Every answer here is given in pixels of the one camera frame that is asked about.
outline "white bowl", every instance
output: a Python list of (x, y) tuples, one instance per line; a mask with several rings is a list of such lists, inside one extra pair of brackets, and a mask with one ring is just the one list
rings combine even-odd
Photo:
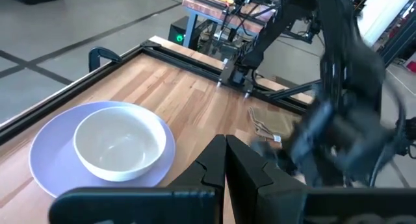
[(91, 173), (123, 182), (152, 167), (164, 151), (166, 135), (153, 112), (140, 106), (119, 106), (98, 110), (82, 120), (73, 144)]

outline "cloth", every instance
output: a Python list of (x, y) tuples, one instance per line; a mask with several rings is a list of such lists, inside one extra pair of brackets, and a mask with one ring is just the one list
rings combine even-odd
[(293, 122), (300, 121), (300, 116), (284, 112), (254, 107), (250, 107), (248, 112), (253, 121), (255, 133), (275, 142), (281, 142), (282, 138), (288, 138), (293, 130)]

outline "bowl rim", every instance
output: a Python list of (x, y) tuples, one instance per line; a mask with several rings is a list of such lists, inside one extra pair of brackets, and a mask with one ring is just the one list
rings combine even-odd
[(133, 110), (133, 111), (136, 111), (136, 110), (141, 110), (141, 111), (145, 111), (145, 112), (147, 112), (149, 115), (151, 115), (151, 117), (157, 122), (157, 125), (158, 126), (160, 126), (161, 127), (161, 129), (163, 130), (163, 126), (161, 125), (161, 123), (159, 122), (159, 120), (158, 120), (158, 118), (159, 118), (159, 116), (157, 116), (155, 113), (153, 113), (152, 111), (150, 111), (150, 110), (148, 110), (147, 108), (144, 108), (144, 107), (142, 107), (142, 106), (110, 106), (110, 107), (106, 107), (106, 108), (102, 108), (102, 109), (99, 109), (99, 110), (97, 110), (97, 111), (94, 111), (93, 113), (91, 113), (91, 114), (89, 114), (89, 115), (87, 115), (87, 117), (85, 117), (81, 122), (79, 122), (79, 124), (78, 124), (78, 126), (77, 126), (77, 128), (75, 129), (75, 132), (74, 132), (74, 135), (73, 135), (73, 140), (72, 140), (72, 144), (73, 144), (73, 147), (74, 147), (74, 149), (75, 149), (75, 152), (76, 152), (76, 154), (77, 154), (77, 156), (78, 157), (80, 157), (80, 159), (82, 159), (81, 160), (81, 162), (82, 161), (84, 161), (84, 162), (86, 162), (86, 163), (88, 163), (88, 164), (90, 164), (91, 166), (93, 166), (93, 167), (95, 167), (95, 168), (97, 168), (97, 169), (99, 169), (99, 170), (102, 170), (102, 171), (106, 171), (106, 172), (110, 172), (110, 173), (132, 173), (132, 172), (137, 172), (137, 171), (140, 171), (140, 170), (142, 170), (142, 169), (146, 169), (146, 168), (148, 168), (148, 167), (150, 167), (151, 165), (153, 165), (158, 159), (160, 159), (160, 157), (162, 156), (162, 154), (163, 154), (163, 152), (164, 152), (164, 150), (165, 150), (165, 148), (166, 148), (166, 133), (164, 132), (164, 131), (161, 131), (161, 132), (164, 132), (164, 134), (163, 134), (163, 136), (161, 136), (161, 137), (163, 137), (163, 139), (162, 139), (162, 150), (160, 150), (159, 151), (159, 153), (157, 154), (157, 156), (152, 160), (152, 161), (150, 161), (149, 163), (147, 163), (146, 165), (144, 165), (144, 166), (140, 166), (140, 167), (137, 167), (137, 168), (134, 168), (134, 169), (129, 169), (129, 170), (123, 170), (123, 171), (116, 171), (116, 170), (111, 170), (111, 169), (104, 169), (104, 168), (102, 168), (102, 167), (100, 167), (100, 166), (97, 166), (97, 165), (95, 165), (95, 164), (93, 164), (93, 163), (91, 163), (89, 160), (87, 160), (80, 152), (79, 152), (79, 150), (78, 150), (78, 147), (77, 147), (77, 144), (76, 144), (76, 139), (77, 139), (77, 134), (78, 134), (78, 132), (79, 132), (79, 128), (80, 128), (80, 126), (86, 121), (86, 120), (88, 120), (91, 116), (93, 116), (93, 115), (95, 115), (95, 114), (98, 114), (98, 113), (100, 113), (100, 112), (103, 112), (103, 111), (106, 111), (106, 110), (110, 110), (110, 109), (131, 109), (131, 110)]

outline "floor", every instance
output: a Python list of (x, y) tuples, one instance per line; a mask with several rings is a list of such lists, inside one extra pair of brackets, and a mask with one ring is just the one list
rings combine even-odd
[[(153, 35), (167, 38), (169, 25), (187, 13), (181, 0), (62, 0), (34, 6), (0, 0), (0, 122), (20, 113), (87, 74), (87, 54), (95, 46), (123, 53)], [(295, 26), (301, 31), (303, 25)], [(319, 78), (323, 45), (280, 37), (259, 68), (292, 84)], [(416, 77), (389, 66), (387, 78), (416, 116)], [(382, 120), (393, 124), (395, 106), (383, 93)], [(397, 156), (381, 171), (379, 187), (416, 187), (416, 161)]]

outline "brown cloth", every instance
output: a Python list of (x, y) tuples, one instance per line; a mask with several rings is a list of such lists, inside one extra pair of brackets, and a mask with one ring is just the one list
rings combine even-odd
[(255, 133), (275, 142), (280, 142), (282, 138), (289, 137), (293, 130), (293, 122), (300, 121), (300, 116), (284, 112), (254, 107), (250, 107), (248, 112), (254, 123)]

